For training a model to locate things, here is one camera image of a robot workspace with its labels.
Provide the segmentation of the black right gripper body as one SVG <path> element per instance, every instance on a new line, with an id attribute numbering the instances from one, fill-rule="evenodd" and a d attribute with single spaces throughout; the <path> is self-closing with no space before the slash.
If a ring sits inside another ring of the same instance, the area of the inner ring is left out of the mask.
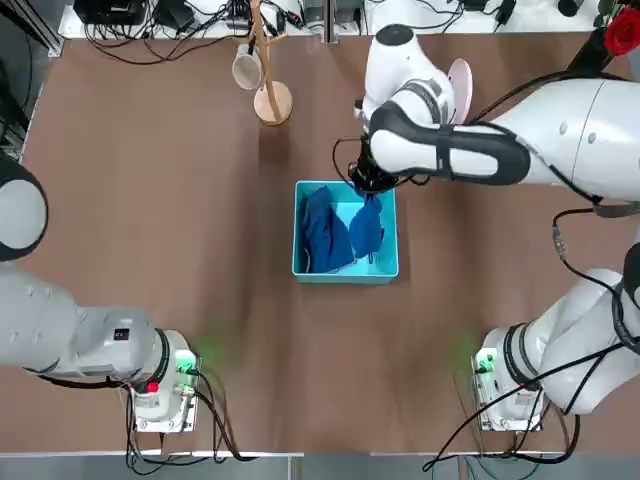
<path id="1" fill-rule="evenodd" d="M 383 170 L 374 160 L 367 135 L 359 139 L 360 151 L 357 159 L 349 163 L 348 175 L 360 192 L 377 195 L 396 187 L 399 178 Z"/>

